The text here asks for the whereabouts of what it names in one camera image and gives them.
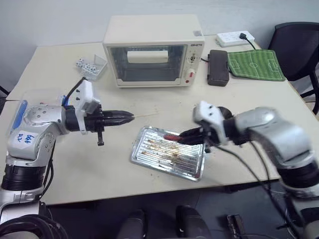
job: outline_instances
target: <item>white wall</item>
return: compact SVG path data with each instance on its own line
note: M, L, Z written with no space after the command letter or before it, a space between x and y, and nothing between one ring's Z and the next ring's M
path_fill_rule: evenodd
M101 41L111 15L198 15L204 34L248 30L268 47L274 25L319 22L319 0L0 0L0 85L11 90L36 46Z

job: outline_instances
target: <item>power strip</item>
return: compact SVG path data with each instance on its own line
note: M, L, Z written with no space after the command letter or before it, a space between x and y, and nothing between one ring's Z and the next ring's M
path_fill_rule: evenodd
M250 42L255 40L255 38L248 31L234 31L217 34L216 43L221 47L249 44L248 41L239 38L241 33L246 34L246 37Z

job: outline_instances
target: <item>black case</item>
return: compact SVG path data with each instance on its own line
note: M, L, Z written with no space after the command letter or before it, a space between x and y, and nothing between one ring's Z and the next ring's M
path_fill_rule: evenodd
M226 86L229 81L227 51L211 50L208 61L207 83L211 86Z

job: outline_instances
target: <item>office chair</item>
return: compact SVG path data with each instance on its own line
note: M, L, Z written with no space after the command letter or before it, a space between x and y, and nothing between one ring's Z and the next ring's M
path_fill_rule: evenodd
M275 51L289 81L310 76L313 90L301 94L301 97L315 95L313 112L316 115L319 110L319 83L315 73L319 61L319 23L287 22L276 25L268 49Z

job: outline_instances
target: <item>green mat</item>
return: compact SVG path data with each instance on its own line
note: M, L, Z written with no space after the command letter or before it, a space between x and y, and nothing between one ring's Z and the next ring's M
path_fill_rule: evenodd
M273 50L251 50L228 53L228 67L234 76L265 81L284 81Z

